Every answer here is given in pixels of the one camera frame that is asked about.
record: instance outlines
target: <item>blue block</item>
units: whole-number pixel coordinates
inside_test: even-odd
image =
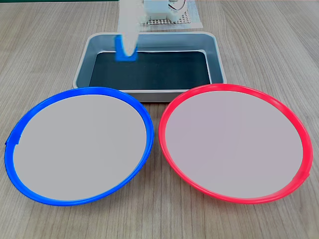
[[[116,61],[136,61],[138,58],[138,48],[136,47],[135,52],[132,56],[127,56],[124,52],[122,36],[118,35],[115,37],[115,60]]]

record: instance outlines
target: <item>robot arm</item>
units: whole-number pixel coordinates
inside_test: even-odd
[[[136,50],[141,21],[168,19],[177,22],[186,12],[186,0],[120,0],[119,32],[123,53]]]

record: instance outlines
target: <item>wooden table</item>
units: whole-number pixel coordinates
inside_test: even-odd
[[[309,179],[265,205],[207,197],[169,167],[157,139],[166,105],[151,104],[154,147],[123,189],[77,207],[28,199],[6,174],[4,143],[33,106],[71,89],[88,36],[117,30],[118,2],[3,3],[0,238],[319,239],[319,2],[198,1],[197,7],[204,31],[217,37],[228,82],[274,96],[305,124],[314,147]]]

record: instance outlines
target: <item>metal tray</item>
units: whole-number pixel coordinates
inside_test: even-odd
[[[118,33],[97,33],[91,35],[85,45],[73,88],[90,86],[97,55],[115,52],[115,37]],[[215,36],[207,32],[147,32],[140,33],[138,52],[183,52],[198,51],[205,55],[211,84],[226,83]],[[189,89],[123,90],[140,102],[170,102]]]

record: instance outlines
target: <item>blue rim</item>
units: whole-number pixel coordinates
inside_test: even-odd
[[[19,179],[15,168],[13,164],[13,153],[14,153],[14,148],[17,144],[19,144],[20,137],[22,135],[22,132],[26,125],[29,123],[29,121],[42,109],[45,107],[64,100],[66,98],[70,97],[75,97],[75,96],[82,96],[82,95],[104,95],[104,96],[110,96],[114,97],[117,99],[120,99],[129,105],[131,105],[142,117],[145,128],[146,128],[146,133],[147,133],[147,141],[146,141],[146,146],[145,146],[145,151],[144,154],[135,168],[135,170],[119,185],[116,187],[112,188],[111,190],[102,193],[100,195],[87,198],[87,199],[81,199],[81,200],[75,200],[75,201],[60,201],[60,200],[54,200],[50,199],[47,197],[43,197],[39,194],[34,193],[30,189],[28,189]],[[144,164],[147,161],[147,158],[149,157],[151,153],[151,149],[153,146],[153,141],[154,141],[154,127],[153,123],[151,120],[151,117],[147,110],[144,108],[144,106],[135,98],[132,96],[123,93],[118,90],[110,89],[110,88],[104,88],[104,87],[85,87],[85,88],[77,88],[77,89],[72,89],[69,91],[65,91],[62,93],[59,93],[55,96],[52,96],[45,101],[41,102],[34,108],[32,108],[28,113],[26,113],[22,119],[16,124],[14,127],[13,131],[11,132],[8,140],[6,141],[6,147],[5,147],[5,153],[4,153],[4,164],[5,168],[7,171],[7,174],[13,183],[13,185],[25,196],[29,197],[30,199],[33,199],[37,202],[43,203],[43,204],[48,204],[52,206],[76,206],[76,205],[81,205],[81,204],[86,204],[86,203],[91,203],[94,201],[97,201],[101,198],[104,198],[115,191],[119,190],[122,188],[124,185],[126,185],[130,180],[134,178],[134,176],[141,170],[141,168],[144,166]]]

